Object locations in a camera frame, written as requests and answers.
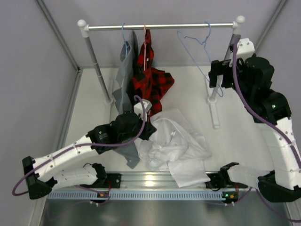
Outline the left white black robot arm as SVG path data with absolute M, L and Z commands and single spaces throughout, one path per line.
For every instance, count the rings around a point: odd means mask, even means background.
M 107 182 L 104 166 L 93 163 L 80 169 L 69 166 L 107 151 L 132 144 L 136 138 L 148 140 L 156 128 L 134 112 L 125 112 L 114 121 L 96 126 L 78 141 L 43 157 L 28 156 L 22 160 L 28 195 L 31 200 L 42 198 L 53 190 L 82 186 L 101 188 Z

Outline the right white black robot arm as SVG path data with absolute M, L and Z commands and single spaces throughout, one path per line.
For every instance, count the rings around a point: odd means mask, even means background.
M 230 60 L 211 63 L 209 86 L 217 85 L 238 94 L 247 112 L 261 131 L 271 155 L 272 171 L 252 169 L 239 163 L 221 168 L 219 182 L 229 187 L 235 182 L 259 190 L 269 202 L 293 202 L 301 197 L 301 155 L 294 138 L 292 112 L 286 97 L 271 89 L 274 66 L 269 60 L 252 55 L 237 58 L 233 70 Z

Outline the white shirt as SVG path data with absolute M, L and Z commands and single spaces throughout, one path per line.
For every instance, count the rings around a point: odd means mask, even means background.
M 198 186 L 210 181 L 204 160 L 211 156 L 205 137 L 196 132 L 176 108 L 159 112 L 150 119 L 156 128 L 148 140 L 137 139 L 139 158 L 152 171 L 168 171 L 179 187 Z

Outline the blue wire hanger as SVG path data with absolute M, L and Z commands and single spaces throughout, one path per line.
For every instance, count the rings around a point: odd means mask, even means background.
M 202 37 L 192 36 L 183 29 L 177 30 L 176 35 L 190 60 L 197 67 L 205 81 L 209 82 L 208 75 L 201 67 L 203 65 L 209 65 L 212 61 L 207 49 L 207 43 L 211 36 L 212 27 L 211 23 L 208 21 L 204 21 L 204 24 L 207 25 L 207 32 L 205 32 L 205 35 Z

